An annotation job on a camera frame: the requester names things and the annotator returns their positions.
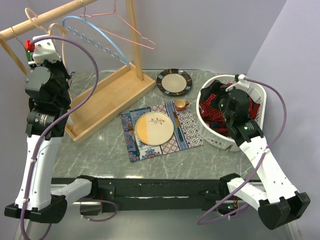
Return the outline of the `red polka dot garment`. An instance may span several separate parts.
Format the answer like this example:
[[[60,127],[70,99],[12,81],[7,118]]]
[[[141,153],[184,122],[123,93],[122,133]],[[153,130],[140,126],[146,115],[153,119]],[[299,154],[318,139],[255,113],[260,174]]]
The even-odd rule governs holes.
[[[199,113],[203,120],[205,121],[213,121],[213,122],[223,122],[224,118],[219,109],[215,109],[211,107],[211,102],[217,97],[216,94],[212,93],[206,101],[199,102]],[[249,99],[249,108],[248,108],[248,116],[252,119],[255,119],[258,110],[260,108],[260,104],[256,103],[252,100],[251,97]]]

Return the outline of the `red black plaid garment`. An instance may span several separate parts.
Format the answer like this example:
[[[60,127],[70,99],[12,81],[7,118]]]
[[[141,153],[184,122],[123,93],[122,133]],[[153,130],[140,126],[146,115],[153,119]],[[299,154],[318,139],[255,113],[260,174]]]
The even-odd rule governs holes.
[[[200,93],[200,100],[199,101],[206,101],[211,94],[214,94],[213,92],[209,92],[208,87],[201,89]],[[217,132],[218,134],[221,134],[225,137],[230,137],[227,131],[226,122],[224,121],[210,121],[210,120],[203,120],[205,124],[212,129],[213,131]]]

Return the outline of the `light blue plastic hanger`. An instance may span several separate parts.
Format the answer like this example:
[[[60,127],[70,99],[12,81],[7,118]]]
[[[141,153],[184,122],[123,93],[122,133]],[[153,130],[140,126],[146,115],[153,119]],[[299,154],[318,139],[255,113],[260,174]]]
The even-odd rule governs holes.
[[[68,34],[82,44],[94,47],[121,64],[129,66],[130,61],[126,54],[105,31],[90,20],[91,18],[92,16],[87,14],[87,6],[84,4],[83,13],[81,15],[69,14],[64,16],[62,26],[66,28]]]

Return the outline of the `pink wire hanger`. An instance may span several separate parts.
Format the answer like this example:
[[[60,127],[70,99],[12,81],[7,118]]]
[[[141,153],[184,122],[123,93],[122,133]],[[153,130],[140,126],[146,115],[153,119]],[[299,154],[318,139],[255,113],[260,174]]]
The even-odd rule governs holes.
[[[89,20],[92,18],[98,18],[98,17],[105,17],[105,16],[113,16],[115,15],[126,27],[130,29],[130,32],[132,34],[136,34],[136,36],[132,36],[131,38],[125,37],[123,35],[119,35],[118,33],[112,32],[107,30],[106,28],[98,27],[100,31],[102,31],[105,34],[109,34],[113,37],[116,37],[118,39],[124,40],[126,42],[132,43],[134,46],[143,47],[149,50],[155,50],[157,45],[154,41],[147,38],[146,36],[143,36],[141,32],[138,30],[137,27],[133,26],[132,23],[129,23],[128,20],[125,20],[117,11],[117,1],[113,1],[113,10],[110,12],[103,12],[103,13],[93,13],[93,14],[86,14],[86,10],[83,11],[83,14],[79,15],[80,18],[84,20]]]

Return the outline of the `green plastic hanger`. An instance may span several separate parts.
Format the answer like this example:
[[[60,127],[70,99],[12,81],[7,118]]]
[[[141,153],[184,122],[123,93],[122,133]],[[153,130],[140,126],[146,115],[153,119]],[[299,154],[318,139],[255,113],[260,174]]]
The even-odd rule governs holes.
[[[26,59],[27,59],[27,62],[33,62],[33,58],[32,58],[32,55],[31,55],[31,52],[28,51],[27,49],[25,49],[25,55],[26,55]]]

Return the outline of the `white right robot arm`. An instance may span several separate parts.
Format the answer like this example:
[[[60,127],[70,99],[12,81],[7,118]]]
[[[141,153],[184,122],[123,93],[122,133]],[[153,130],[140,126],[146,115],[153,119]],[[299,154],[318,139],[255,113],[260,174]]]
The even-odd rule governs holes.
[[[270,230],[299,219],[311,199],[290,182],[273,156],[265,135],[249,117],[249,95],[241,89],[222,85],[211,106],[221,111],[228,134],[247,156],[260,178],[263,190],[238,175],[228,175],[219,186],[224,199],[237,196],[255,208],[262,223]]]

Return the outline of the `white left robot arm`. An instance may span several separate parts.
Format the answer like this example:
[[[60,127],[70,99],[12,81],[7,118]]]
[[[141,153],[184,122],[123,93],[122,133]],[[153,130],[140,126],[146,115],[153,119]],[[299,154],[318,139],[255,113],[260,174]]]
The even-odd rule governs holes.
[[[100,194],[97,178],[86,175],[51,191],[54,162],[68,120],[63,115],[71,105],[70,78],[62,62],[48,61],[32,68],[27,75],[27,158],[19,194],[4,209],[6,217],[57,224],[68,205],[83,197],[94,201]]]

